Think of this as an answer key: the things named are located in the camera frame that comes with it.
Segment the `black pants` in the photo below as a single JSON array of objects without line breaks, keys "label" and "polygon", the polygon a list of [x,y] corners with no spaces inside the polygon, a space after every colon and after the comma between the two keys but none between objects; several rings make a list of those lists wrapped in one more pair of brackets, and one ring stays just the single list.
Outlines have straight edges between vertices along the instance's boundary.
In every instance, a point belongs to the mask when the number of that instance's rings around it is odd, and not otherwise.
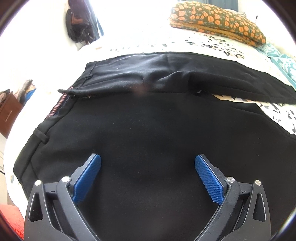
[{"label": "black pants", "polygon": [[102,168],[79,208],[102,240],[193,240],[213,215],[194,168],[262,181],[271,231],[295,206],[295,135],[257,105],[295,104],[295,90],[237,62],[152,53],[90,62],[33,132],[14,173],[29,195],[93,154]]}]

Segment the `red carpet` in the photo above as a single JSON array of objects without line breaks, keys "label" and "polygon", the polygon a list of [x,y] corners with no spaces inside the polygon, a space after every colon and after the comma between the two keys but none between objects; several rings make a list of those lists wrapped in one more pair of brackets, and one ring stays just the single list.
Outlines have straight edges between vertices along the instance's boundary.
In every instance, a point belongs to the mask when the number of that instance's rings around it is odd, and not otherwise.
[{"label": "red carpet", "polygon": [[23,240],[25,221],[19,208],[14,205],[1,204],[1,212],[8,221],[11,228]]}]

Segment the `brown wooden cabinet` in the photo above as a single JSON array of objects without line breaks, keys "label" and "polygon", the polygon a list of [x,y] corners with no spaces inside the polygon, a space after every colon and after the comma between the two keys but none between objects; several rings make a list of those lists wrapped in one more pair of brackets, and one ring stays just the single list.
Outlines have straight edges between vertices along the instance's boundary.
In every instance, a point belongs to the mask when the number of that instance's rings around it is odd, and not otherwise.
[{"label": "brown wooden cabinet", "polygon": [[22,108],[23,106],[16,99],[13,93],[9,93],[4,102],[1,104],[0,131],[5,138],[8,138],[12,126]]}]

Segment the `floral bed sheet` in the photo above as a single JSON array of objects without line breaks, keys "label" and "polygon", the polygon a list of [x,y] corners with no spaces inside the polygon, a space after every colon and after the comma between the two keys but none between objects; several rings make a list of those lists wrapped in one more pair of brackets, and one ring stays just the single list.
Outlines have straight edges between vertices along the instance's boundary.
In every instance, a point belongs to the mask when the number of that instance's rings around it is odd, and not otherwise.
[{"label": "floral bed sheet", "polygon": [[203,153],[244,182],[295,187],[295,89],[254,47],[168,30],[103,37],[67,62],[13,126],[10,191],[69,175],[93,152],[108,182],[186,184]]}]

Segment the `teal damask pillow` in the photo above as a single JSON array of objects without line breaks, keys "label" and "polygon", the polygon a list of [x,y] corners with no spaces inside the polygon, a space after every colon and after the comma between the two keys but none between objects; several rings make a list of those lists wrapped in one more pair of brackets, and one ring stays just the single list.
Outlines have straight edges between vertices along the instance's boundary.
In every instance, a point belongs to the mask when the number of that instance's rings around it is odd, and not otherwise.
[{"label": "teal damask pillow", "polygon": [[259,52],[264,53],[273,64],[283,73],[290,84],[295,88],[295,61],[287,54],[281,54],[274,45],[267,43],[257,47]]}]

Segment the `orange floral folded blanket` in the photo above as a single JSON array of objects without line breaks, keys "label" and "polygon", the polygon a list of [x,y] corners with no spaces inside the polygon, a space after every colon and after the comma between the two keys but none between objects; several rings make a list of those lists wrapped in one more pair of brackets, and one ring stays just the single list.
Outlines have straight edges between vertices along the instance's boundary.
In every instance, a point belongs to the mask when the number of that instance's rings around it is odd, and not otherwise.
[{"label": "orange floral folded blanket", "polygon": [[177,3],[171,11],[170,25],[226,37],[253,47],[266,44],[263,32],[243,15],[198,1]]}]

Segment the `dark clothes hanging on wall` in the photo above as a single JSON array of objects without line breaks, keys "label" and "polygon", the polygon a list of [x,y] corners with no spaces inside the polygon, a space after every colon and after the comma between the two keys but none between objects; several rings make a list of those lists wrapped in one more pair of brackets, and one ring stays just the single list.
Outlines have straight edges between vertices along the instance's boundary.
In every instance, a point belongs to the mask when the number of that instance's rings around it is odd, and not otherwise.
[{"label": "dark clothes hanging on wall", "polygon": [[69,0],[66,12],[68,36],[75,43],[91,44],[100,38],[98,21],[89,1]]}]

